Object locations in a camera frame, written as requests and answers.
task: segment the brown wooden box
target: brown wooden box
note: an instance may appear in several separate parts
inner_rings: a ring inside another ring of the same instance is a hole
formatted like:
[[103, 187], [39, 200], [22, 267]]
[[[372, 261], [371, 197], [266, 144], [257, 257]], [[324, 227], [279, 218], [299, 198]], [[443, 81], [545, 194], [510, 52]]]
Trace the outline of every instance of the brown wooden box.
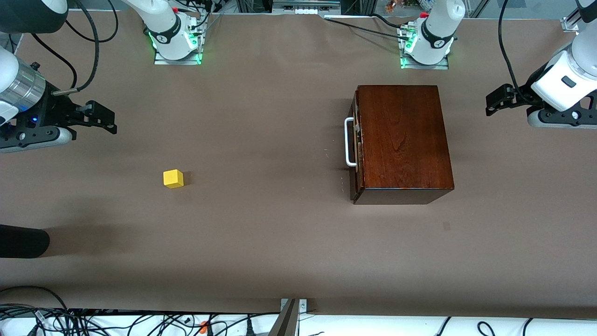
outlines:
[[437, 86], [361, 85], [345, 123], [355, 204], [428, 204], [454, 189]]

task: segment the white handle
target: white handle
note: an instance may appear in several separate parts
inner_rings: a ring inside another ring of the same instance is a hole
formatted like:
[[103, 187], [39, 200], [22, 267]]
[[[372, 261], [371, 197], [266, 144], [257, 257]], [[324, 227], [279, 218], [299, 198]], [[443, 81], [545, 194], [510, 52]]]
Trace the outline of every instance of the white handle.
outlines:
[[350, 158], [348, 157], [348, 122], [354, 122], [354, 120], [353, 117], [344, 119], [344, 153], [346, 154], [346, 164], [349, 167], [356, 167], [356, 162], [350, 162]]

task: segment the brown table surface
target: brown table surface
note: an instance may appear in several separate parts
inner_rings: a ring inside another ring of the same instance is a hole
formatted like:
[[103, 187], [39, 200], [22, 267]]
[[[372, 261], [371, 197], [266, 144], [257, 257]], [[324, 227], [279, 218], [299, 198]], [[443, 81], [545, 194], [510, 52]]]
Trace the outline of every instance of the brown table surface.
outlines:
[[[154, 66], [120, 14], [94, 82], [72, 99], [116, 112], [118, 134], [0, 160], [3, 224], [49, 228], [40, 259], [3, 259], [0, 285], [45, 285], [72, 307], [594, 317], [597, 132], [537, 129], [523, 108], [485, 116], [510, 79], [495, 20], [465, 20], [449, 71], [403, 70], [396, 41], [318, 16], [224, 16], [201, 66]], [[93, 13], [100, 37], [111, 13]], [[81, 13], [69, 20], [90, 36]], [[373, 19], [352, 23], [392, 32]], [[509, 20], [519, 82], [572, 35]], [[87, 79], [93, 44], [42, 39]], [[30, 36], [47, 80], [70, 71]], [[354, 206], [343, 119], [360, 84], [439, 87], [456, 189], [427, 206]], [[162, 172], [192, 183], [169, 190]], [[55, 305], [44, 294], [3, 300]]]

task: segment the wood grain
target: wood grain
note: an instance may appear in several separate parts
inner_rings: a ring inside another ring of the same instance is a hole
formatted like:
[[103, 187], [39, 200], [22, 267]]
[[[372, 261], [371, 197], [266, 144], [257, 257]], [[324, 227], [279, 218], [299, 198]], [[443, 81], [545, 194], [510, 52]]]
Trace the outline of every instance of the wood grain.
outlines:
[[365, 188], [453, 189], [438, 88], [358, 88]]

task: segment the yellow cube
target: yellow cube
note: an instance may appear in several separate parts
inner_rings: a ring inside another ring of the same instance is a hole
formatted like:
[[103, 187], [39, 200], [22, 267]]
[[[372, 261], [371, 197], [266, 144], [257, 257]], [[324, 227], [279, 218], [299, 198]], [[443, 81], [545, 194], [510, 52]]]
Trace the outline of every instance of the yellow cube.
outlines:
[[164, 185], [170, 189], [184, 186], [183, 173], [178, 170], [169, 170], [164, 172]]

